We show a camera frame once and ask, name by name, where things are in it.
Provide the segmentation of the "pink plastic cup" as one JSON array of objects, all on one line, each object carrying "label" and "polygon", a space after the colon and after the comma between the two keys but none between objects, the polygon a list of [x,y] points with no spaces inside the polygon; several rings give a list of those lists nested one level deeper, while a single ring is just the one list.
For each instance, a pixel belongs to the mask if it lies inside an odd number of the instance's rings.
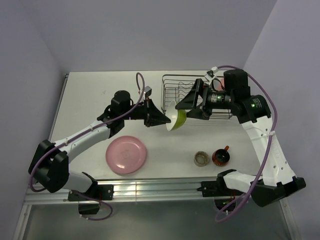
[{"label": "pink plastic cup", "polygon": [[219,78],[218,79],[217,90],[218,91],[224,91],[225,90],[225,84],[224,84],[224,79],[223,78]]}]

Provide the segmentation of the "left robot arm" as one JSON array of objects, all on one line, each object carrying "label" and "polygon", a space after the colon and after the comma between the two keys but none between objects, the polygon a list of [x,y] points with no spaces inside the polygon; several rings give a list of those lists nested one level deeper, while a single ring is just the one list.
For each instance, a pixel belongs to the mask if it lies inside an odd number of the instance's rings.
[{"label": "left robot arm", "polygon": [[170,123],[150,98],[141,96],[133,104],[130,93],[119,90],[103,114],[89,126],[62,140],[44,140],[38,145],[28,169],[30,180],[50,193],[67,189],[79,192],[86,200],[95,198],[97,181],[85,172],[70,172],[69,164],[82,152],[116,135],[126,120],[143,120],[146,127]]}]

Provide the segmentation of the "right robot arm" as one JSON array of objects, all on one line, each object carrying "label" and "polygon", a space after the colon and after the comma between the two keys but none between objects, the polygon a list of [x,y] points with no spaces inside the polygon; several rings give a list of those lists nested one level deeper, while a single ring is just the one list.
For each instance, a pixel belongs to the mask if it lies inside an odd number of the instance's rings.
[{"label": "right robot arm", "polygon": [[229,67],[223,73],[221,91],[198,78],[175,108],[186,110],[188,118],[199,120],[208,120],[215,109],[229,110],[237,118],[251,140],[260,168],[256,176],[235,169],[219,173],[216,191],[227,195],[235,190],[265,207],[305,188],[306,182],[296,176],[281,149],[275,133],[278,114],[270,110],[274,104],[266,94],[252,95],[248,78],[244,70]]}]

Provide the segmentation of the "orange and black mug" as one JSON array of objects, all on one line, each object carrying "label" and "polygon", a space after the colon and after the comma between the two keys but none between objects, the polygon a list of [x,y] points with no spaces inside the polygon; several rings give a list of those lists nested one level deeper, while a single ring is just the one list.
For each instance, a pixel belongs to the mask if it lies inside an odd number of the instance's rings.
[{"label": "orange and black mug", "polygon": [[212,154],[212,162],[218,166],[218,167],[223,167],[225,166],[229,160],[230,160],[230,154],[228,152],[229,146],[227,145],[225,148],[217,149],[213,154]]}]

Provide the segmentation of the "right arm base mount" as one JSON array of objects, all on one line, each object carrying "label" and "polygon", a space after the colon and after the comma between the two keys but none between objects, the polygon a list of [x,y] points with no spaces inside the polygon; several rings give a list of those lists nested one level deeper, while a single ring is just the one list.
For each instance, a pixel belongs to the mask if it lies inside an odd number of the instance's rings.
[{"label": "right arm base mount", "polygon": [[220,189],[217,181],[202,181],[200,183],[200,187],[196,190],[201,192],[202,197],[204,198],[213,197],[215,207],[218,210],[221,210],[237,196],[237,192],[235,190],[224,188]]}]

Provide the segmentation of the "white and green bowl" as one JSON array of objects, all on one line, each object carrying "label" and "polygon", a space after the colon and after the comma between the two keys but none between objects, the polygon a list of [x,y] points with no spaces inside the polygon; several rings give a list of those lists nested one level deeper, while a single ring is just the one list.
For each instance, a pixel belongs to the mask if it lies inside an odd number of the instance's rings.
[{"label": "white and green bowl", "polygon": [[176,109],[177,102],[173,100],[166,109],[165,116],[170,119],[166,124],[166,129],[170,131],[177,130],[187,120],[187,113],[184,109]]}]

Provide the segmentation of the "speckled ceramic ramekin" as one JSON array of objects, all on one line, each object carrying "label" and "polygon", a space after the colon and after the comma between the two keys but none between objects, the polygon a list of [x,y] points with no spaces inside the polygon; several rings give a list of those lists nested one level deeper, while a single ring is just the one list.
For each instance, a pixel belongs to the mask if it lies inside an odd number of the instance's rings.
[{"label": "speckled ceramic ramekin", "polygon": [[209,155],[204,151],[198,151],[193,158],[194,164],[198,167],[204,167],[209,163]]}]

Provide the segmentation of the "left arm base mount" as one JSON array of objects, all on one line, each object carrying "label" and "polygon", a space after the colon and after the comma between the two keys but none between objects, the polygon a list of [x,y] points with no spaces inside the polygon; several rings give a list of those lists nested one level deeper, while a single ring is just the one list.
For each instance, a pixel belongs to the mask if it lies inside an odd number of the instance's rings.
[{"label": "left arm base mount", "polygon": [[93,218],[99,211],[109,211],[108,217],[112,214],[112,207],[106,203],[111,201],[114,195],[113,184],[97,184],[91,187],[87,192],[79,193],[70,190],[67,200],[69,202],[78,202],[78,213],[87,218]]}]

